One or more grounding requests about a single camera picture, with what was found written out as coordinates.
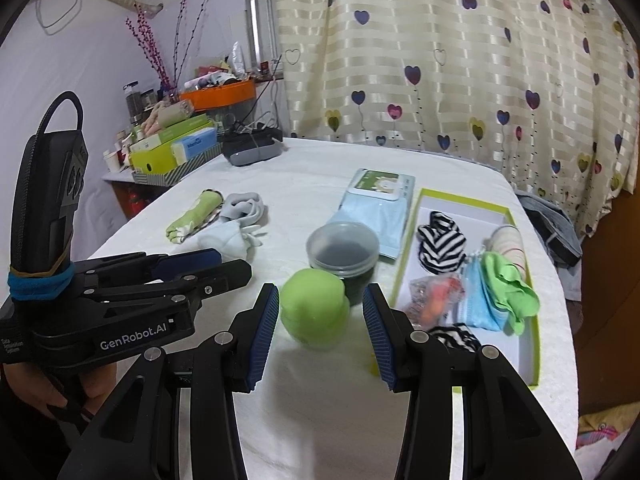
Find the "blue band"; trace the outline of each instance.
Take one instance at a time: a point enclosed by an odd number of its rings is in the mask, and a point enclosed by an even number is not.
[[[75,272],[73,262],[63,272],[48,278],[20,278],[9,272],[9,294],[17,301],[55,300],[71,283]]]

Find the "orange basket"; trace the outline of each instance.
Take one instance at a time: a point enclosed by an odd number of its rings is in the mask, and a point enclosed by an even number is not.
[[[180,94],[180,101],[189,100],[196,111],[209,110],[234,105],[247,99],[255,98],[254,80],[249,79],[241,83],[218,86],[216,88],[203,88],[192,92]]]

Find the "green cloth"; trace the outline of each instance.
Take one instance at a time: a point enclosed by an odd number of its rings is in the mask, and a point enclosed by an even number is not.
[[[299,270],[280,288],[280,319],[303,344],[333,345],[344,332],[349,314],[344,283],[325,270]]]
[[[524,319],[535,316],[540,310],[538,295],[522,280],[518,267],[501,254],[484,253],[481,267],[492,300],[498,308],[509,312],[513,332],[521,335]]]
[[[211,189],[204,190],[191,208],[166,229],[166,237],[174,244],[181,244],[207,220],[222,204],[222,195]]]

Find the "green ball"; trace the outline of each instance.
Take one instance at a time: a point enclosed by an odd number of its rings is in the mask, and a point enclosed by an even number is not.
[[[344,332],[349,314],[344,283],[325,270],[299,270],[280,288],[280,319],[303,344],[332,346]]]

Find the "human hand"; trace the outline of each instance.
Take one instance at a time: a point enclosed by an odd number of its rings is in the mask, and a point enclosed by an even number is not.
[[[66,399],[33,363],[2,365],[4,376],[16,397],[33,406],[43,415],[54,418],[47,405],[64,408]],[[84,408],[97,413],[116,385],[116,363],[80,374],[80,383],[86,393]]]

